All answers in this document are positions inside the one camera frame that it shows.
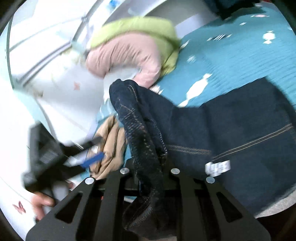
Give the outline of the person's left hand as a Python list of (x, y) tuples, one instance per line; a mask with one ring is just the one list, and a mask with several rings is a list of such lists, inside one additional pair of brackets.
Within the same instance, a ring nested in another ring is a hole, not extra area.
[(35, 192), (31, 204), (35, 215), (35, 223), (38, 223), (61, 200), (63, 200), (75, 187), (71, 181), (58, 181), (53, 187), (42, 192)]

